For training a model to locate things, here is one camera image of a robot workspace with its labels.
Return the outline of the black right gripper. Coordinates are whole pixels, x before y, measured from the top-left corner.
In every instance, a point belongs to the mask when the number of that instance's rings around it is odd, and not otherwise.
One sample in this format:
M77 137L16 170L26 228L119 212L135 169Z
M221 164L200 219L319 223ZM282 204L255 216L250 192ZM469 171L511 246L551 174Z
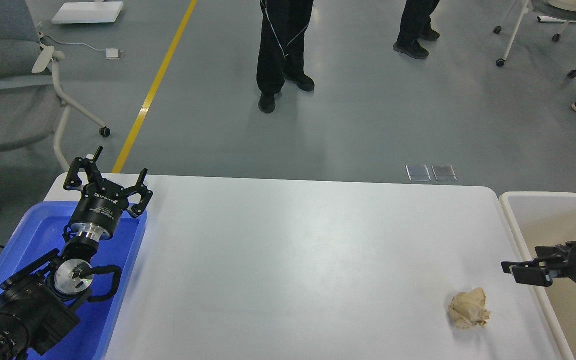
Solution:
M576 284L576 241L555 246L535 247L537 257L522 262L501 262L503 272L512 274L523 285L551 287L557 278L569 278Z

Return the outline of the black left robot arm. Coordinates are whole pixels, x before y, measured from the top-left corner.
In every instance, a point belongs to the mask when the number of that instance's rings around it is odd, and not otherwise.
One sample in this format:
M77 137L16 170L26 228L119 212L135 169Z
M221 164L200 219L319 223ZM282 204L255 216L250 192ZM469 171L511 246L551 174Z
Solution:
M143 169L135 185L103 177L98 159L76 157L64 180L81 198L64 226L64 248L53 249L7 278L0 294L0 360L25 360L29 350L43 355L81 322L84 303L112 300L121 287L122 268L93 266L103 240L114 237L123 214L141 217L153 198Z

